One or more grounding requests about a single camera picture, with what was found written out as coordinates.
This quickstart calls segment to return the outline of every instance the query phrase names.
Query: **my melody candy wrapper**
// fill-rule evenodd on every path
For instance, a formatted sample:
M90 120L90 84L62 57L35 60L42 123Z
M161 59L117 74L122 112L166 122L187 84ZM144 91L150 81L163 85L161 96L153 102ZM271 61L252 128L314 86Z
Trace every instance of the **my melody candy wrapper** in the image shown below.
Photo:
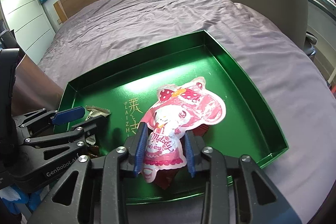
M163 85L157 89L158 101L146 112L150 134L142 175L153 182L159 170L177 169L186 165L180 138L187 130L201 124L221 122L226 114L224 101L205 88L204 77L197 77L182 86Z

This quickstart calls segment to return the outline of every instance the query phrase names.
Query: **cartoon character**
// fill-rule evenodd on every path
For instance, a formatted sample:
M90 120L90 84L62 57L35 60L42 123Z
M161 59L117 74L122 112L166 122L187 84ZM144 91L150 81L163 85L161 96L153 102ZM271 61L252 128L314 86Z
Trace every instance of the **cartoon character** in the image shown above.
M201 124L219 123L226 114L224 101L206 90L204 77L197 77L182 86L161 86L157 97L158 101L141 120L153 130L147 141L142 168L147 182L154 181L159 170L186 165L180 138L187 130Z

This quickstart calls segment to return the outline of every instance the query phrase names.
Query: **bed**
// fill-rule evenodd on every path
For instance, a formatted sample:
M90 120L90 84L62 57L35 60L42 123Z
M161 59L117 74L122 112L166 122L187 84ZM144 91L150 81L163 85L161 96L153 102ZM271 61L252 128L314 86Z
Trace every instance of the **bed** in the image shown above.
M62 88L130 51L207 30L256 84L288 141L290 149L266 173L303 223L318 211L336 180L336 100L315 65L270 20L229 0L98 0L67 17L39 63ZM202 201L130 206L129 222L199 223Z

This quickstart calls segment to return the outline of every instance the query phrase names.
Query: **beige candy wrapper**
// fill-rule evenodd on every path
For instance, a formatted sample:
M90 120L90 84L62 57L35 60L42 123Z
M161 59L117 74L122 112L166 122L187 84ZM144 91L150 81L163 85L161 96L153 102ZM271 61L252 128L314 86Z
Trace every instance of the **beige candy wrapper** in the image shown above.
M96 107L96 106L86 106L85 109L90 112L89 115L85 119L86 121L94 117L97 117L99 115L103 115L104 117L107 117L108 115L111 114L110 110L105 109L105 108ZM86 142L88 144L94 145L96 143L95 135L87 137Z

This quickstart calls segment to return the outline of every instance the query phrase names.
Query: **pink ruffle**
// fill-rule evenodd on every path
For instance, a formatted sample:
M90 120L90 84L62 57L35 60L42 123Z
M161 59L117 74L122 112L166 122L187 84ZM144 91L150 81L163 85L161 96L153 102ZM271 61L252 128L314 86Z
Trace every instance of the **pink ruffle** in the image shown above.
M173 160L148 160L148 159L145 159L143 161L145 164L148 164L148 165L156 165L156 166L162 166L162 165L175 165L175 164L180 164L183 162L183 160L181 158L178 158L178 159L173 159Z

